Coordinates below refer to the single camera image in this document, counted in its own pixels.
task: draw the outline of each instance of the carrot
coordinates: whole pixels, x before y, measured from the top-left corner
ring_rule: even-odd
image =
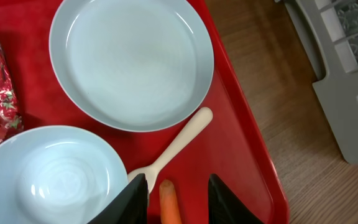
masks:
[[[161,224],[181,224],[177,194],[169,180],[160,184],[160,207]]]

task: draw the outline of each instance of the white plate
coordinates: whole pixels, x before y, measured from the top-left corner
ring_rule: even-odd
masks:
[[[80,128],[31,129],[0,145],[0,224],[88,223],[126,185],[114,149]]]
[[[186,0],[65,0],[49,41],[66,94],[118,129],[155,131],[182,121],[213,76],[208,31]]]

